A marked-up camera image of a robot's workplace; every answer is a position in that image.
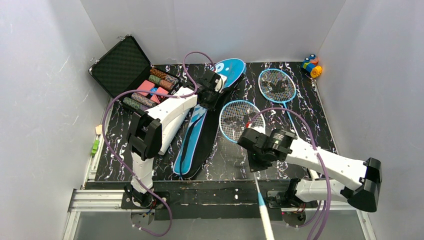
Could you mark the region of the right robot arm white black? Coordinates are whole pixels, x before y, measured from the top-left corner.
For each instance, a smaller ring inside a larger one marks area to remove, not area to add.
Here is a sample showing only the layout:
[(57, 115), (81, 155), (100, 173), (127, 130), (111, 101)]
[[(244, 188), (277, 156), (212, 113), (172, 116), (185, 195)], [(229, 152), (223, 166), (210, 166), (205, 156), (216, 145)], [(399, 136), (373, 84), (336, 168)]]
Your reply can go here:
[(329, 177), (329, 182), (295, 178), (285, 192), (273, 197), (277, 203), (309, 203), (330, 197), (364, 212), (377, 211), (382, 184), (382, 163), (378, 159), (363, 161), (322, 148), (314, 150), (311, 144), (281, 129), (267, 135), (257, 127), (246, 128), (236, 143), (247, 150), (251, 172), (266, 170), (280, 161)]

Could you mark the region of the blue badminton racket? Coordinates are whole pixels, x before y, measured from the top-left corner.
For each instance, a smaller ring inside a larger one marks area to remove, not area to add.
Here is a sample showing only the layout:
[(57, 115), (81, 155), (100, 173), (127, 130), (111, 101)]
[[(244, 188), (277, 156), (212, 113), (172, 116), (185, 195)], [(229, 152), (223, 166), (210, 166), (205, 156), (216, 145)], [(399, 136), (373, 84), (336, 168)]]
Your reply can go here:
[[(247, 100), (234, 100), (227, 103), (219, 115), (219, 129), (221, 133), (231, 142), (236, 143), (246, 128), (253, 128), (259, 133), (266, 133), (265, 119), (258, 115), (252, 119), (260, 110)], [(267, 240), (274, 239), (269, 213), (261, 194), (258, 178), (253, 174), (255, 181), (260, 217)]]
[(287, 103), (291, 102), (297, 93), (292, 78), (276, 68), (265, 69), (259, 74), (258, 87), (264, 98), (282, 104), (284, 108), (287, 108)]

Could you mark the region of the blue racket bag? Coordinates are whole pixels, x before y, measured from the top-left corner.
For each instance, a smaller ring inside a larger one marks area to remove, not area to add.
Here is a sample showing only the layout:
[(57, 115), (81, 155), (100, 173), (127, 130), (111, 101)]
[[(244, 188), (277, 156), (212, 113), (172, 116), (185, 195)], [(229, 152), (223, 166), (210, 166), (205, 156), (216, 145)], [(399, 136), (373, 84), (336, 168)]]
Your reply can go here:
[(246, 63), (239, 58), (222, 60), (216, 67), (217, 73), (227, 77), (227, 80), (214, 110), (199, 104), (193, 110), (173, 166), (173, 172), (182, 179), (194, 177), (206, 162), (218, 134), (220, 112), (246, 73)]

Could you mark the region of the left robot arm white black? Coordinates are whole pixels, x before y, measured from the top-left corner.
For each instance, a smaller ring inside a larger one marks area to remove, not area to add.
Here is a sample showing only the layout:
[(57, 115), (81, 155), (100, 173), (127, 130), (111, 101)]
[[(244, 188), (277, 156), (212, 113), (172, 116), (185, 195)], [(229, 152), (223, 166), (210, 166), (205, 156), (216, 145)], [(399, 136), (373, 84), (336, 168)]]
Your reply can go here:
[(134, 176), (124, 189), (139, 201), (149, 196), (153, 188), (153, 163), (157, 155), (163, 155), (188, 112), (192, 112), (185, 136), (176, 155), (173, 172), (181, 178), (191, 178), (200, 169), (214, 144), (219, 112), (231, 90), (233, 81), (217, 71), (206, 71), (198, 79), (199, 87), (194, 95), (186, 85), (176, 98), (169, 98), (147, 110), (136, 111), (127, 134)]

